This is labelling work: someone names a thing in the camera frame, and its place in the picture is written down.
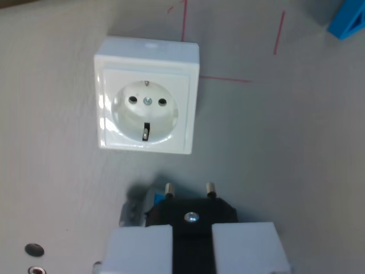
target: power socket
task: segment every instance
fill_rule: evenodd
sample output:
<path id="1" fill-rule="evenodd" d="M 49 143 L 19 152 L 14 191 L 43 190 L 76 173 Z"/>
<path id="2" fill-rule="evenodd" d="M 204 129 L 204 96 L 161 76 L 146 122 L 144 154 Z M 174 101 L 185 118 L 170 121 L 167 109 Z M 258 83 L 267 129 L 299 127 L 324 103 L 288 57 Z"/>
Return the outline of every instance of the power socket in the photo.
<path id="1" fill-rule="evenodd" d="M 107 37 L 94 65 L 101 148 L 191 154 L 197 44 Z"/>

